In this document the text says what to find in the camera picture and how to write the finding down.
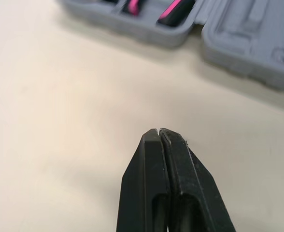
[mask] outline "tool case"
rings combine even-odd
[[[59,1],[73,15],[166,47],[181,45],[195,25],[203,25],[208,61],[284,90],[284,0],[193,0],[173,26],[158,23],[171,0],[144,0],[139,15],[124,10],[128,0]]]

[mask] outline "white table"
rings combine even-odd
[[[284,232],[284,93],[177,50],[0,0],[0,232],[113,232],[141,135],[179,132],[238,232]]]

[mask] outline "table surface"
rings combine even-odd
[[[113,232],[140,137],[166,127],[213,174],[238,232],[284,232],[284,93],[201,58],[0,0],[0,232]]]

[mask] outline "black plastic handle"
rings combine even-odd
[[[180,25],[189,15],[195,2],[195,0],[174,0],[164,13],[162,13],[157,22],[169,27]]]

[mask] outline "gray plastic tool case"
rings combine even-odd
[[[195,24],[204,25],[207,60],[284,90],[284,0],[196,0],[175,28],[156,23],[171,0],[146,0],[139,16],[122,12],[125,0],[60,2],[87,21],[167,47],[182,44]]]

